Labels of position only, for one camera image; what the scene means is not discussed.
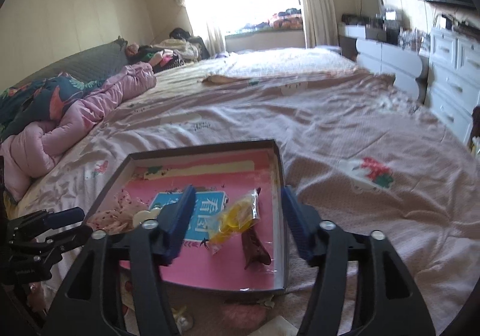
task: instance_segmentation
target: blue label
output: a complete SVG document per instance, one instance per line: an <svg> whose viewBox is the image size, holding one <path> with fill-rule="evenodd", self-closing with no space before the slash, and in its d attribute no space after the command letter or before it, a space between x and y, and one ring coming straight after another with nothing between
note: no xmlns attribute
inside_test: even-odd
<svg viewBox="0 0 480 336"><path fill-rule="evenodd" d="M181 192L159 192L153 200L150 209L177 203L182 194ZM207 218L220 213L224 209L225 198L226 194L224 191L202 191L196 193L195 208L185 234L185 240L202 242L208 238Z"/></svg>

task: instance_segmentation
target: window sill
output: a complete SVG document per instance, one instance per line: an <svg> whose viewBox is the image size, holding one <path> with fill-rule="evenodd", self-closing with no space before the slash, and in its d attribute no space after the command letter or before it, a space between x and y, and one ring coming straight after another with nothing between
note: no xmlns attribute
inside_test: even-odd
<svg viewBox="0 0 480 336"><path fill-rule="evenodd" d="M229 34L225 36L225 39L227 40L230 38L250 37L252 35L265 33L265 32L298 32L298 31L303 31L303 28L264 28L261 30L251 30L251 31Z"/></svg>

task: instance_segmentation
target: headboard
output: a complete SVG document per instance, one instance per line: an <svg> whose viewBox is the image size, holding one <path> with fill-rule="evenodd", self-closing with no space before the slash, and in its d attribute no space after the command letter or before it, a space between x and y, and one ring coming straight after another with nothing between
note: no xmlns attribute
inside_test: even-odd
<svg viewBox="0 0 480 336"><path fill-rule="evenodd" d="M128 64L125 54L127 44L126 40L118 37L113 42L69 55L32 73L16 83L15 87L21 87L35 80L56 77L60 72L67 72L84 83L112 76Z"/></svg>

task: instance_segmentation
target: pink quilt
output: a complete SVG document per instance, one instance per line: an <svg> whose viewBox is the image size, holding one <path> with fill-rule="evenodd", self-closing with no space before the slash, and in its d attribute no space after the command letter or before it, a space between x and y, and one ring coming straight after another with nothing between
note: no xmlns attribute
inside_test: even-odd
<svg viewBox="0 0 480 336"><path fill-rule="evenodd" d="M7 138L0 148L5 159L5 186L15 201L25 195L32 178L49 173L70 149L120 103L155 86L157 79L146 63L125 66L102 88L79 99L59 123L32 122L18 135Z"/></svg>
<svg viewBox="0 0 480 336"><path fill-rule="evenodd" d="M286 183L301 202L344 230L387 234L440 333L480 276L480 164L428 109L392 84L391 76L356 70L237 81L169 99L149 92L93 129L89 142L43 179L22 213L90 211L132 152L274 138ZM51 296L74 257L66 253L53 268L44 284ZM316 270L298 258L293 243L289 267L287 294L274 299L268 317L280 314L299 326ZM351 269L341 332L352 318L354 281ZM168 293L173 307L186 305L193 314L191 336L248 334L218 320L223 297L177 286Z"/></svg>

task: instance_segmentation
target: plastic bag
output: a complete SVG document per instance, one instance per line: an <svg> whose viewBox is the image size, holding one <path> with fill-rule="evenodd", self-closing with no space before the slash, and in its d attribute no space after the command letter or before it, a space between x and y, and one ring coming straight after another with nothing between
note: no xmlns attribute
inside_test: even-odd
<svg viewBox="0 0 480 336"><path fill-rule="evenodd" d="M472 155L480 160L480 137L472 138Z"/></svg>
<svg viewBox="0 0 480 336"><path fill-rule="evenodd" d="M258 194L260 188L253 189L228 208L207 219L209 243L220 245L232 235L245 232L260 221Z"/></svg>

